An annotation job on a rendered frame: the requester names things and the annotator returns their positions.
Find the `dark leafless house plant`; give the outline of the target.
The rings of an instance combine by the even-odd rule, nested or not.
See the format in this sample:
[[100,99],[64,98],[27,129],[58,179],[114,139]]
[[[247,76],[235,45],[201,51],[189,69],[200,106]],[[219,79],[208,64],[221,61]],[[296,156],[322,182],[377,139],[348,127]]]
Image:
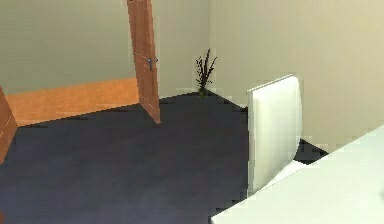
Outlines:
[[198,78],[196,79],[198,83],[198,93],[201,98],[206,98],[208,96],[207,84],[211,83],[210,75],[214,70],[214,65],[216,58],[212,62],[210,60],[211,50],[208,49],[206,56],[200,56],[197,60],[197,74]]

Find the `brown wooden room door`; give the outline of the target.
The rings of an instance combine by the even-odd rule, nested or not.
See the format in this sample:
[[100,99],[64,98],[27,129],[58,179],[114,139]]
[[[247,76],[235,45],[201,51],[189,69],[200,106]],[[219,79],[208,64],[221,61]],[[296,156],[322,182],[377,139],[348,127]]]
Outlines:
[[[139,103],[156,124],[160,124],[160,106],[155,62],[155,40],[151,0],[127,0]],[[146,58],[153,61],[149,69]]]

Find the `white chair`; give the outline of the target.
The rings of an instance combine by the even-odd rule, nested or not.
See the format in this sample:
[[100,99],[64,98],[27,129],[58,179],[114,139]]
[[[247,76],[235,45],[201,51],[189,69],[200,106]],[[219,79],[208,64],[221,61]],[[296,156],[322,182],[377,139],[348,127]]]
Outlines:
[[306,167],[294,160],[302,136],[300,83],[293,74],[251,88],[247,196]]

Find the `white table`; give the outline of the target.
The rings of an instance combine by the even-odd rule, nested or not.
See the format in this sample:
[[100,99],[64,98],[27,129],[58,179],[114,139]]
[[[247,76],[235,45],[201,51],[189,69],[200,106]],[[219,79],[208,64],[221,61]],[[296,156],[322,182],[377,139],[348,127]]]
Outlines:
[[213,216],[212,224],[384,224],[384,125]]

